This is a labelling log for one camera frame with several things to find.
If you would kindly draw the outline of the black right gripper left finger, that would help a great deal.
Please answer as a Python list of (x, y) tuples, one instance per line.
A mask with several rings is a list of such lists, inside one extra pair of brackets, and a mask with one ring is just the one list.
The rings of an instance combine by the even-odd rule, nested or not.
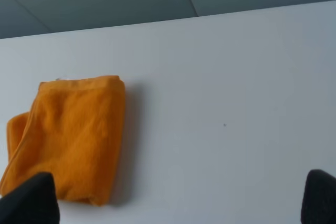
[(2, 197), (1, 223), (60, 223), (52, 174), (38, 173)]

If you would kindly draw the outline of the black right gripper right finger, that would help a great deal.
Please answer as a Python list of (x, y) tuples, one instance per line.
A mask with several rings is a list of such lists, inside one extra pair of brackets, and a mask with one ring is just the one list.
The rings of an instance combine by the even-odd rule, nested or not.
[(306, 178), (301, 205), (301, 223), (335, 224), (335, 177), (321, 169)]

